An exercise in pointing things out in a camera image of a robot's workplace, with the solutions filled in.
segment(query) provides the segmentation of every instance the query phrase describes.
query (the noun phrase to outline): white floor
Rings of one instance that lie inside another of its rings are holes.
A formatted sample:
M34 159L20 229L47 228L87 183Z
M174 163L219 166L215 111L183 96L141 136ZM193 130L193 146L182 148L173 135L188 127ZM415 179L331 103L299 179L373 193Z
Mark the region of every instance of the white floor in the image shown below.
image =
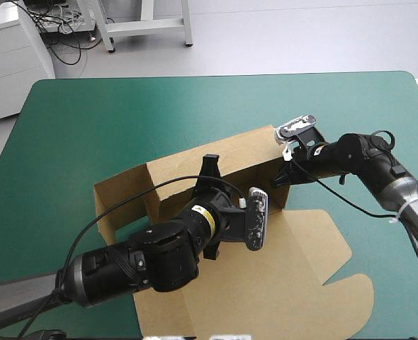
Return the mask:
M105 0L115 21L137 17L139 1ZM153 77L405 70L418 78L418 0L189 0L195 45L183 34L115 39L59 78ZM156 17L180 0L156 0ZM57 48L73 61L77 51ZM0 152L15 118L0 121Z

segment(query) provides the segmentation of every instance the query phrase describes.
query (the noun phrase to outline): yellow band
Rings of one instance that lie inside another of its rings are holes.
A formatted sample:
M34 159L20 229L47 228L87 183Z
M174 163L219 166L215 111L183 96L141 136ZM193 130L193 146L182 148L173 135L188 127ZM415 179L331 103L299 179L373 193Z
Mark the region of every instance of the yellow band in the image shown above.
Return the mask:
M194 205L192 207L193 211L196 211L197 213L201 214L206 221L208 221L210 226L210 238L212 238L215 234L215 221L214 217L208 212L205 208L203 208L201 205Z

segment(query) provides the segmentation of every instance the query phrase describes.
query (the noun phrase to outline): white drawer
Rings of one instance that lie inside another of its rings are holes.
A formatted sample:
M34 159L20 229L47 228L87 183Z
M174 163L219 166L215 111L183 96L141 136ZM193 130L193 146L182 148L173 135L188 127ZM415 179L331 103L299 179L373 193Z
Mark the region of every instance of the white drawer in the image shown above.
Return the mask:
M0 118L20 113L31 86L40 79L48 79L43 67L0 78Z
M30 46L25 31L20 25L15 25L0 30L0 53L18 50L22 47Z
M0 54L0 78L41 66L31 46Z

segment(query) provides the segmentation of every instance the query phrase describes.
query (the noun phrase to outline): cardboard box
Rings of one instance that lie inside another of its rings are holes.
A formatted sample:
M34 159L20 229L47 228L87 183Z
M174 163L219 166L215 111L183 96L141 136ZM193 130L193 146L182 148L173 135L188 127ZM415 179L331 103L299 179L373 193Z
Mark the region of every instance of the cardboard box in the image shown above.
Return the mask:
M128 196L159 183L200 173L203 156L218 154L222 177L247 192L251 186L269 195L269 212L283 209L288 187L272 189L269 179L283 165L281 147L273 138L271 125L202 145L161 159L149 161L94 185L97 215ZM196 180L163 186L103 218L98 228L107 244L116 242L115 231L146 215L151 223L173 217L190 199Z
M283 165L282 147L266 126L128 169L94 186L97 213L122 199L180 176L199 174L205 154L219 154L222 177L269 195L269 235L260 251L222 243L217 261L199 263L200 276L180 290L134 295L143 336L252 334L259 339L347 339L368 321L373 285L357 274L325 284L351 257L326 212L284 211L288 188L269 179ZM103 218L108 244L115 231L145 215L172 217L188 202L196 180L173 183Z

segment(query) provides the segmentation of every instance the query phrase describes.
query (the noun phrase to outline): green table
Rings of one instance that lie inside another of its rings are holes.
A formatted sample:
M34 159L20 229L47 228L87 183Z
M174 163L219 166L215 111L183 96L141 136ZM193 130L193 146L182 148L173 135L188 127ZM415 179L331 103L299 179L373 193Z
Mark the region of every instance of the green table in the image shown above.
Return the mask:
M0 281L58 269L95 215L92 185L151 159L311 113L327 140L395 133L395 155L418 178L418 88L404 72L39 81L0 158ZM353 176L337 187L380 211ZM374 220L316 184L293 187L288 209L324 209L354 255L332 278L366 273L371 320L357 337L418 336L418 263L400 225ZM122 230L120 239L131 232ZM96 230L77 249L104 245ZM1 332L13 335L19 326ZM70 336L140 334L130 296L68 305L32 329Z

